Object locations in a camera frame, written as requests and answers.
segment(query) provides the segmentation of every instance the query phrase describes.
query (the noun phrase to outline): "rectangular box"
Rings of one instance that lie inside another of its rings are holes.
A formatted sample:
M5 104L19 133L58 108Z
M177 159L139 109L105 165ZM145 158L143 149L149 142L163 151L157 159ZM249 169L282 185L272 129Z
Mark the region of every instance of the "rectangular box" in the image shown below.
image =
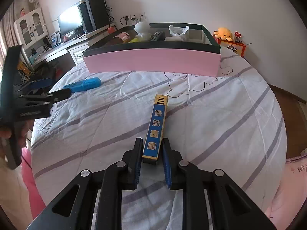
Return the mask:
M189 41L149 41L106 45L119 33L136 36L134 26L123 27L83 52L90 73L118 71L152 71L189 73L217 77L221 60L220 45L209 31L198 24L152 23L150 33L164 31L169 26L190 28Z
M246 45L241 43L237 43L235 41L227 41L227 40L221 40L220 38L216 38L214 34L212 34L215 41L222 47L226 47L233 51L234 53L240 55L241 57L244 56Z
M167 101L167 96L156 95L155 97L153 112L151 114L151 119L143 150L142 159L144 163L155 164L158 160L165 122Z

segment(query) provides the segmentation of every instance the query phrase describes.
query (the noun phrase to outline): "glass cabinet door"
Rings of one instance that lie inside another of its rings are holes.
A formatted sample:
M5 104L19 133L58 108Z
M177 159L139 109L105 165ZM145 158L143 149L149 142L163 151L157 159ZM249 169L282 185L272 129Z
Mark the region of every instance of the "glass cabinet door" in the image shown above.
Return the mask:
M42 26L40 18L39 18L39 14L37 12L35 12L32 15L32 18L33 18L33 21L34 21L34 25L33 25L34 30L36 30L38 36L42 35L44 33L44 30L43 30L43 26Z
M25 44L28 45L32 41L32 39L31 39L30 32L29 32L30 28L28 27L26 20L25 19L21 20L19 23L19 26L20 26L22 37L25 41Z

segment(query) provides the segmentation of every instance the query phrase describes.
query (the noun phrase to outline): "power outlet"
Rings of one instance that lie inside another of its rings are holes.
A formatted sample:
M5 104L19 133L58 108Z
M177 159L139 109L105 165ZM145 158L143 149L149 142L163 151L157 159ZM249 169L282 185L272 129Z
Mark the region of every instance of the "power outlet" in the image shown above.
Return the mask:
M127 21L127 24L126 24L126 18L122 18L122 24L124 24L124 26L126 27L126 26L130 26L131 25L131 17L130 17L130 15L124 15L124 17L128 17L128 21Z
M140 14L139 14L139 18L140 18L141 21L142 21L143 19L146 19L145 12L140 13Z
M137 24L139 22L139 18L136 15L131 15L130 18L131 18L131 24L132 25L135 25L135 24Z

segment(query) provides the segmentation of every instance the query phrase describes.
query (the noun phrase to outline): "pink blanket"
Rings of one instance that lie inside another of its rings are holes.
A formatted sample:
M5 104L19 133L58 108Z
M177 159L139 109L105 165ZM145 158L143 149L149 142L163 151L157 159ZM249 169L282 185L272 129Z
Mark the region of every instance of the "pink blanket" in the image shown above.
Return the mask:
M37 215L43 211L43 209L46 207L45 203L43 202L40 194L38 193L38 190L36 188L36 184L33 178L32 169L29 167L31 165L31 154L30 151L27 148L22 149L22 156L27 161L25 162L24 159L22 159L21 163L21 173L22 173L22 179L28 189L29 192L29 201L30 201L30 207L31 207L31 213L33 219L36 218Z
M307 155L286 160L282 180L265 214L277 230L285 230L307 198Z

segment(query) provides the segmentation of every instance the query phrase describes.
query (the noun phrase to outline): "curtain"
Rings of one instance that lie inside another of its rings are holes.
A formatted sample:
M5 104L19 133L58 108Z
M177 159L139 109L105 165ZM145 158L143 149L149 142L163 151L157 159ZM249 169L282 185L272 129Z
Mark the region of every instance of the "curtain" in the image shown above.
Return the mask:
M13 28L14 22L20 18L20 11L24 9L25 13L32 10L33 4L29 0L14 0L7 12L0 21L0 81L2 80L3 65L7 55L7 48L18 45L16 34ZM27 64L27 56L24 51L21 60Z

